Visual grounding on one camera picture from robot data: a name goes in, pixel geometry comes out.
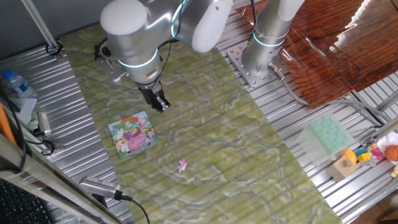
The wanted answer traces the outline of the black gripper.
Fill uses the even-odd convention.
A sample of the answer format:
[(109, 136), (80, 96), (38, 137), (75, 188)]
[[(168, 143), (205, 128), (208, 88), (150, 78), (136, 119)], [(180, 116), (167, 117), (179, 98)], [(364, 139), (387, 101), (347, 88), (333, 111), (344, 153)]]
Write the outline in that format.
[(158, 103), (161, 107), (160, 111), (165, 111), (170, 107), (170, 103), (165, 98), (163, 87), (160, 81), (148, 84), (138, 83), (137, 86), (147, 103), (151, 105), (151, 107), (157, 112), (159, 112)]

